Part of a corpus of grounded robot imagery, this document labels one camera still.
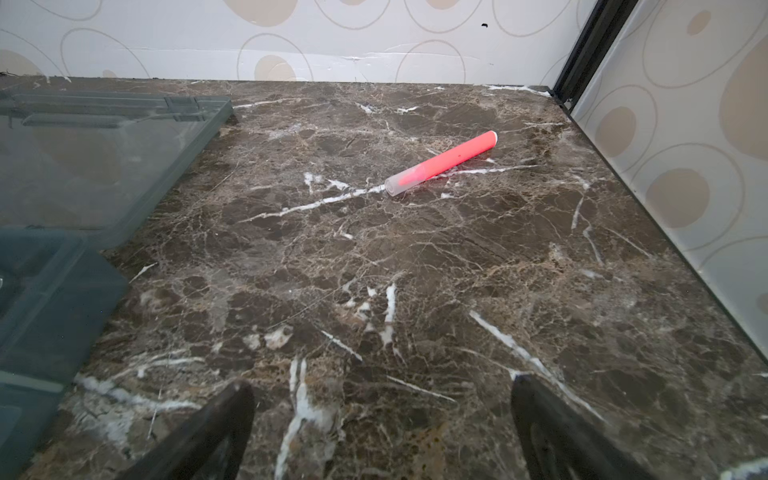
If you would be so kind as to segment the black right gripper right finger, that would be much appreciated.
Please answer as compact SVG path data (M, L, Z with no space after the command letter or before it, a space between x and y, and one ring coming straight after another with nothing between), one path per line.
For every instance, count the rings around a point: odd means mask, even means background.
M513 381L511 410L531 479L653 477L531 375Z

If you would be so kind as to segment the clear plastic organizer box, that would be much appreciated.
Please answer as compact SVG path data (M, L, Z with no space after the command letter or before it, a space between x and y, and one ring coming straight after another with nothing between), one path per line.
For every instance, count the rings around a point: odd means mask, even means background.
M16 478L128 282L105 258L232 115L224 96L1 94L1 475Z

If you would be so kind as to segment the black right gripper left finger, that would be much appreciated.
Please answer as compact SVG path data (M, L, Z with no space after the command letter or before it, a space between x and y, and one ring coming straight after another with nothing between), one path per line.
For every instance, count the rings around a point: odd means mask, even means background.
M254 415L252 386L232 382L119 477L235 479Z

